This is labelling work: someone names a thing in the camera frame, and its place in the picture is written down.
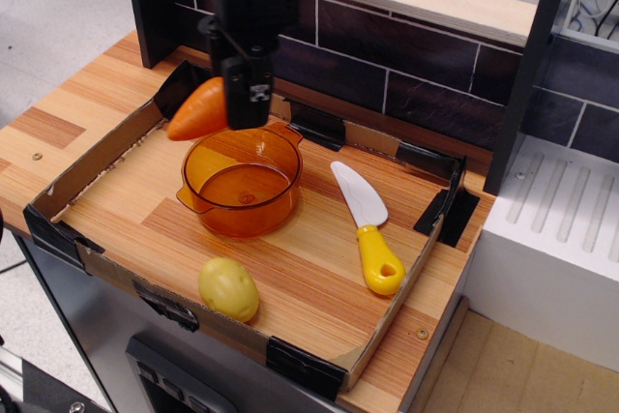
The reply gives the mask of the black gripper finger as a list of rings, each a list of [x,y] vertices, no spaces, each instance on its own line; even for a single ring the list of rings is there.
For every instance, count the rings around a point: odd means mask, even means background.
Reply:
[[[213,76],[222,76],[222,61],[227,57],[227,43],[210,43],[209,56]]]
[[[232,130],[260,128],[270,114],[274,77],[268,55],[244,58],[240,54],[221,63],[227,114]]]

